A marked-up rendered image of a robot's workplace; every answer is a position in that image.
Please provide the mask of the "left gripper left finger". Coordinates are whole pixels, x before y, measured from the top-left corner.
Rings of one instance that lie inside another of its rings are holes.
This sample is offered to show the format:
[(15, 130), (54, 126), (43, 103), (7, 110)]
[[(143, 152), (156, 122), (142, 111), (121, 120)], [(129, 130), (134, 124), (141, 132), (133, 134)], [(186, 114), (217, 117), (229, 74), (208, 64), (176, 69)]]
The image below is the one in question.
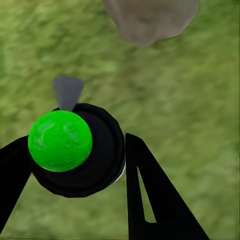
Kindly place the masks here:
[(32, 174), (28, 139), (26, 135), (0, 149), (0, 234)]

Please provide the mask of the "pesticide atomizer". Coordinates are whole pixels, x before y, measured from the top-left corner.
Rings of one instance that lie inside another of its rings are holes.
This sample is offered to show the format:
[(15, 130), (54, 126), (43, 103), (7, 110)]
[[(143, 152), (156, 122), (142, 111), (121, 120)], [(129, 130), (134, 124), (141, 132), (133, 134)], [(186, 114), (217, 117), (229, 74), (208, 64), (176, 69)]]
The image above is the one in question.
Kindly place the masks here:
[(78, 103), (85, 89), (76, 77), (51, 80), (59, 108), (35, 121), (28, 137), (31, 172), (44, 188), (86, 198), (117, 182), (126, 164), (118, 122), (103, 108)]

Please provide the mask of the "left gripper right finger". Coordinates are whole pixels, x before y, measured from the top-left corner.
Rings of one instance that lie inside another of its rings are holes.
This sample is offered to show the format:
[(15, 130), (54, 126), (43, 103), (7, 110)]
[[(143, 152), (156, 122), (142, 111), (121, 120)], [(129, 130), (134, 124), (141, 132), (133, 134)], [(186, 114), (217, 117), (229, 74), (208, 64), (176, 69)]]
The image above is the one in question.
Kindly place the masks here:
[[(125, 134), (129, 240), (210, 240), (145, 142)], [(145, 220), (139, 168), (156, 223)]]

